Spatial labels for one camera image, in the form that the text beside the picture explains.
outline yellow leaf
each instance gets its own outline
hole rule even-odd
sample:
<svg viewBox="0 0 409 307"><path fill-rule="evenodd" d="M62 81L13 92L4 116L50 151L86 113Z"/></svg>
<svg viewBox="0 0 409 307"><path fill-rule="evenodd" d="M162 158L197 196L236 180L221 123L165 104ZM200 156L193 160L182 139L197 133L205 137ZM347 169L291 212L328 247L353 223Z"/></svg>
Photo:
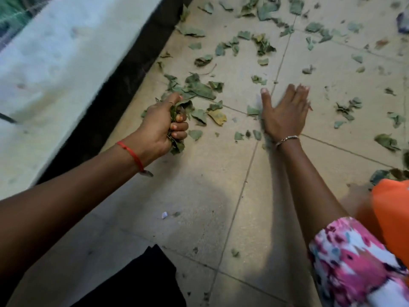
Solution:
<svg viewBox="0 0 409 307"><path fill-rule="evenodd" d="M219 125L223 126L225 122L227 122L228 118L222 112L222 110L214 110L207 112L207 114Z"/></svg>

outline hand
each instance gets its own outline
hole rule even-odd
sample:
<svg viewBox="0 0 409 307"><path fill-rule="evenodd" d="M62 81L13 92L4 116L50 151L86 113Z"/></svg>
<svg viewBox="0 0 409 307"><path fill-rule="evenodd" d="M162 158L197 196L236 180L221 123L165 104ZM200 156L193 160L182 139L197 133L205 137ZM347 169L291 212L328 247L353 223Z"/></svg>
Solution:
<svg viewBox="0 0 409 307"><path fill-rule="evenodd" d="M171 123L170 108L179 101L180 95L174 92L165 101L150 106L141 126L122 140L138 155L144 167L170 151L172 144L168 138L169 129L175 139L187 137L189 125L185 122L186 114L178 114L176 123Z"/></svg>
<svg viewBox="0 0 409 307"><path fill-rule="evenodd" d="M266 88L261 89L263 101L262 119L265 132L275 141L299 135L304 128L310 103L307 102L309 87L289 84L287 91L276 108L271 106L271 96Z"/></svg>

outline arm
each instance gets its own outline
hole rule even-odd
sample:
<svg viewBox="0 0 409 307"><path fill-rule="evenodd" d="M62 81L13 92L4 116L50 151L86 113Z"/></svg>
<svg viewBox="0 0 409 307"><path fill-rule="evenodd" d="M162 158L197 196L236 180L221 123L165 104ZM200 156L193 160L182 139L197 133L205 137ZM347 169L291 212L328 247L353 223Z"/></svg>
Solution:
<svg viewBox="0 0 409 307"><path fill-rule="evenodd" d="M175 139L186 138L185 115L170 123L172 94L148 109L141 126L123 140L144 167L166 154ZM24 272L88 212L138 172L130 154L115 145L77 168L0 201L0 283Z"/></svg>
<svg viewBox="0 0 409 307"><path fill-rule="evenodd" d="M294 85L289 85L280 104L273 109L270 94L262 90L265 131L275 142L300 135L310 106L308 92L303 86L295 90ZM308 245L321 229L348 213L310 162L298 139L285 141L279 150L284 156L292 198Z"/></svg>

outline patterned clothing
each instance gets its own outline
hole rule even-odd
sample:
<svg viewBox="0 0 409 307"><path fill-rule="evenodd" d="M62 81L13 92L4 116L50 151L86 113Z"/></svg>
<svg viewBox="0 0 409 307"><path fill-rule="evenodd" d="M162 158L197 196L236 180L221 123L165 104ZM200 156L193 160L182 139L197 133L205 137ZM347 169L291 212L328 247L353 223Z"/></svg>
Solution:
<svg viewBox="0 0 409 307"><path fill-rule="evenodd" d="M309 257L323 307L409 307L408 269L354 218L322 229Z"/></svg>

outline black cloth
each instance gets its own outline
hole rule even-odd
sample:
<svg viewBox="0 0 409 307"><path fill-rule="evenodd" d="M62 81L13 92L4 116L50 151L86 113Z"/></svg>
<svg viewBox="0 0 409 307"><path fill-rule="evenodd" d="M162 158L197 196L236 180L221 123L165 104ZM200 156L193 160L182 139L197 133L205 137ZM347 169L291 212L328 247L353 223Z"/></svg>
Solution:
<svg viewBox="0 0 409 307"><path fill-rule="evenodd" d="M186 306L176 282L176 267L156 244L72 307Z"/></svg>

